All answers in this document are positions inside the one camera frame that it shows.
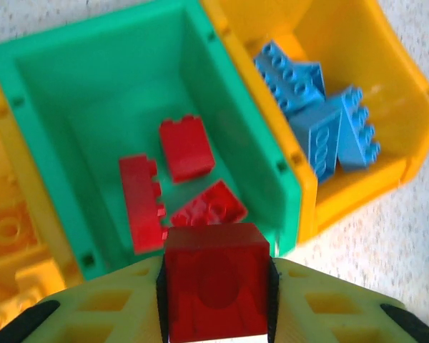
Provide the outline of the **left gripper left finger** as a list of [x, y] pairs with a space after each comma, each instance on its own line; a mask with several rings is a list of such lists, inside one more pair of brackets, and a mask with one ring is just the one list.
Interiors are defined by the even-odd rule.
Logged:
[[151, 257], [53, 294], [0, 329], [0, 342], [166, 342], [161, 270]]

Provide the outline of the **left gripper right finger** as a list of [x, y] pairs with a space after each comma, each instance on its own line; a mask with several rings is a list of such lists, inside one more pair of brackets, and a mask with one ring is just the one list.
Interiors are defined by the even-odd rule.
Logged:
[[429, 326], [389, 296], [272, 259], [269, 342], [429, 342]]

